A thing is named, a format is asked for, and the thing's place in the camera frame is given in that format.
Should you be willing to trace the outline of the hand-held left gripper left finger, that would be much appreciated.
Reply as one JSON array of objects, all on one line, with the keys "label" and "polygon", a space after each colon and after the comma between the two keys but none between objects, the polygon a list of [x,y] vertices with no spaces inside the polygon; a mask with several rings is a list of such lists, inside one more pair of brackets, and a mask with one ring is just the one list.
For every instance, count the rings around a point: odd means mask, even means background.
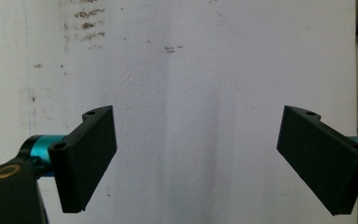
[{"label": "hand-held left gripper left finger", "polygon": [[86,210],[116,152],[117,139],[111,105],[84,113],[79,126],[48,147],[64,213]]}]

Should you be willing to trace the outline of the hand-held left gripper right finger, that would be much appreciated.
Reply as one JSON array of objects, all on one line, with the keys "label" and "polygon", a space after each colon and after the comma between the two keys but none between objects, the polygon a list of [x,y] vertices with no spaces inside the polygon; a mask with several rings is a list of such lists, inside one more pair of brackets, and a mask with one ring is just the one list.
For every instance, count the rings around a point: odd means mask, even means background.
[{"label": "hand-held left gripper right finger", "polygon": [[358,136],[345,136],[309,110],[283,109],[277,150],[332,215],[358,198]]}]

